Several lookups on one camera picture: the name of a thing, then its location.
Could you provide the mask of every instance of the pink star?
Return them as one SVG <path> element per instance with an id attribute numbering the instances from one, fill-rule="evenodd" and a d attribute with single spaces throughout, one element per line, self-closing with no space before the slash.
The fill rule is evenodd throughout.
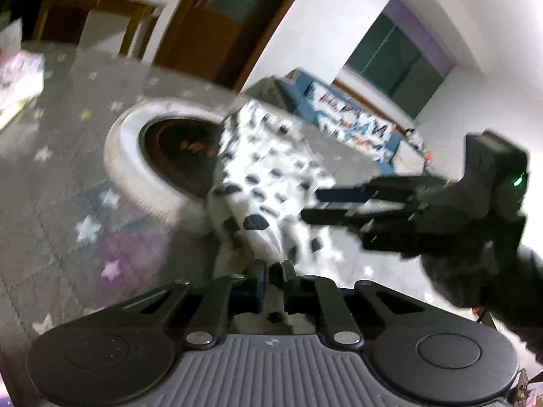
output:
<path id="1" fill-rule="evenodd" d="M 109 281 L 115 280 L 115 277 L 118 277 L 121 274 L 121 270 L 119 268 L 119 260 L 115 260 L 113 262 L 107 262 L 105 265 L 104 270 L 100 274 L 100 277 L 107 278 Z"/>

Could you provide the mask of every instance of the window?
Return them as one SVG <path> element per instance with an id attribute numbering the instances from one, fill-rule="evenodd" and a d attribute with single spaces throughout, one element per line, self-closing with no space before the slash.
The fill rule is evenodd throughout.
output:
<path id="1" fill-rule="evenodd" d="M 391 0 L 347 66 L 416 118 L 454 63 L 400 0 Z"/>

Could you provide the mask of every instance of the door handle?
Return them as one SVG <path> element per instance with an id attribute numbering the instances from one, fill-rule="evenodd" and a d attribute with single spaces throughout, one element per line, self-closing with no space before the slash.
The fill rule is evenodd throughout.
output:
<path id="1" fill-rule="evenodd" d="M 203 2 L 204 2 L 204 0 L 196 0 L 196 2 L 194 3 L 194 6 L 195 7 L 200 7 Z"/>

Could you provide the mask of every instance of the yellow star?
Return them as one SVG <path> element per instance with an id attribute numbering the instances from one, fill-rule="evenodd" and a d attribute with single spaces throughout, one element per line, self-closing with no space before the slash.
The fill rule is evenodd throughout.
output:
<path id="1" fill-rule="evenodd" d="M 81 120 L 82 120 L 82 121 L 86 121 L 86 120 L 87 120 L 88 118 L 90 118 L 90 117 L 91 117 L 91 111 L 90 111 L 90 110 L 87 110 L 87 109 L 85 108 L 85 110 L 83 110 L 83 111 L 81 112 Z"/>

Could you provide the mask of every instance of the green indicator light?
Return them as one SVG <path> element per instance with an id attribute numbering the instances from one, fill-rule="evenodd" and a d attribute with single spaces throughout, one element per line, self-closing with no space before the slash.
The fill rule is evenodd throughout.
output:
<path id="1" fill-rule="evenodd" d="M 523 180 L 523 179 L 524 179 L 524 173 L 522 173 L 522 175 L 521 175 L 517 180 L 515 180 L 515 182 L 512 183 L 513 186 L 514 186 L 514 187 L 519 186 L 519 185 L 522 183 L 522 180 Z"/>

